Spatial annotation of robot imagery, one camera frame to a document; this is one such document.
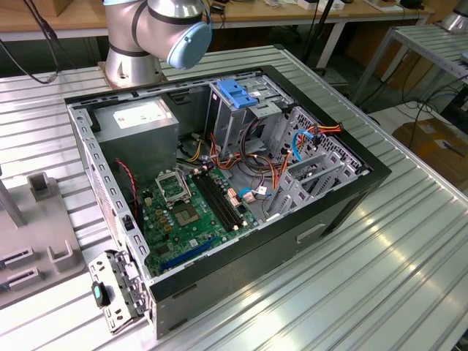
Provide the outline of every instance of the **red cable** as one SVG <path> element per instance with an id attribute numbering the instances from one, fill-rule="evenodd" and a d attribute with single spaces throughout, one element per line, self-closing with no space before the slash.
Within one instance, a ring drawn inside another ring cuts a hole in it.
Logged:
<path id="1" fill-rule="evenodd" d="M 120 160 L 116 159 L 116 162 L 122 166 L 122 168 L 125 170 L 127 175 L 130 178 L 130 182 L 132 183 L 132 191 L 133 191 L 133 203 L 135 205 L 135 219 L 137 218 L 137 210 L 138 210 L 138 204 L 137 204 L 137 187 L 135 186 L 135 180 L 133 178 L 132 172 L 130 172 L 129 168 Z"/>

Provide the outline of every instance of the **ram slot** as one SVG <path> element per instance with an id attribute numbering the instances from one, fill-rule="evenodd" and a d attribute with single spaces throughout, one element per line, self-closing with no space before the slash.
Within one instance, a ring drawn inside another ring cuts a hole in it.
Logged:
<path id="1" fill-rule="evenodd" d="M 206 174 L 203 177 L 202 181 L 205 182 L 205 185 L 211 190 L 211 193 L 214 195 L 214 197 L 217 198 L 218 204 L 220 204 L 224 213 L 230 219 L 230 221 L 234 223 L 234 225 L 240 226 L 242 223 L 242 219 L 234 211 L 234 208 L 227 201 L 226 197 L 222 193 L 222 190 L 216 185 L 214 180 L 211 179 L 211 177 L 208 174 Z"/>
<path id="2" fill-rule="evenodd" d="M 192 180 L 214 212 L 216 218 L 221 222 L 224 230 L 230 232 L 235 225 L 239 225 L 241 219 L 234 212 L 233 208 L 230 207 L 230 204 L 209 175 L 198 175 L 193 177 Z"/>

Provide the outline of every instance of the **blue drive bay latch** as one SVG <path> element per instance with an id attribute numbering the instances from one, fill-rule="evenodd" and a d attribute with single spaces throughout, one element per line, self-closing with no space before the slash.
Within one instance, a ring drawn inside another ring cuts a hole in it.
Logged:
<path id="1" fill-rule="evenodd" d="M 234 104 L 235 108 L 243 108 L 258 104 L 247 90 L 233 79 L 221 80 L 217 83 L 219 90 Z"/>

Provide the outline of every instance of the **sticker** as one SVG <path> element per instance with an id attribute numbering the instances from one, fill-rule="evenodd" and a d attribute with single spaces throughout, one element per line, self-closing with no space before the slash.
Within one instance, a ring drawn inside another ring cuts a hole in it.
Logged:
<path id="1" fill-rule="evenodd" d="M 150 102 L 148 104 L 127 108 L 126 110 L 116 111 L 114 118 L 120 129 L 139 126 L 141 124 L 159 121 L 167 118 L 164 112 L 159 108 L 157 103 Z"/>
<path id="2" fill-rule="evenodd" d="M 265 195 L 266 194 L 266 186 L 259 186 L 257 192 L 260 195 Z"/>
<path id="3" fill-rule="evenodd" d="M 429 124 L 420 124 L 419 127 L 427 134 L 433 134 L 436 130 Z"/>

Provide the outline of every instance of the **pcie slot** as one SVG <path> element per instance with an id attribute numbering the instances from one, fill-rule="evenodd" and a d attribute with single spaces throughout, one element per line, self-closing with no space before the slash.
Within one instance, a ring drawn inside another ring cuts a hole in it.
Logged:
<path id="1" fill-rule="evenodd" d="M 168 260 L 167 262 L 164 262 L 161 264 L 161 271 L 164 271 L 166 269 L 172 268 L 175 265 L 178 265 L 179 263 L 182 263 L 183 261 L 187 261 L 198 254 L 201 254 L 202 252 L 205 252 L 211 247 L 211 243 L 215 241 L 216 236 L 211 238 L 209 241 L 191 249 L 190 251 L 185 252 L 184 254 L 181 254 L 177 257 L 174 257 L 172 260 Z"/>

